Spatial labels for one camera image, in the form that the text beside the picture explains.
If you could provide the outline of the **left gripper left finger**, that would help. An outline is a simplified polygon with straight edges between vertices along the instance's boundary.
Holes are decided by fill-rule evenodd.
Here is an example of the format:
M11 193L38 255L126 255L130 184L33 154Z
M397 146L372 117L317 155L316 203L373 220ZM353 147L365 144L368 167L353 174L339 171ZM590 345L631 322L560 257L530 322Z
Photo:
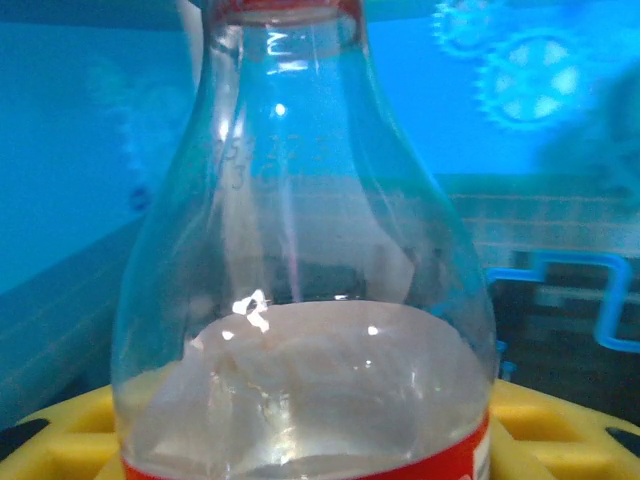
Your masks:
M124 477L109 386L36 411L1 431L1 480Z

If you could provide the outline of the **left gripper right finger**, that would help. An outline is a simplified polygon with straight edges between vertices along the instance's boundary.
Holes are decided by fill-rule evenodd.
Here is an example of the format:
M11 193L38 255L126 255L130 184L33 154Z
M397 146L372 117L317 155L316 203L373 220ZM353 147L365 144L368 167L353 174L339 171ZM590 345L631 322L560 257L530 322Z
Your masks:
M639 427L498 380L490 401L492 479L637 479Z

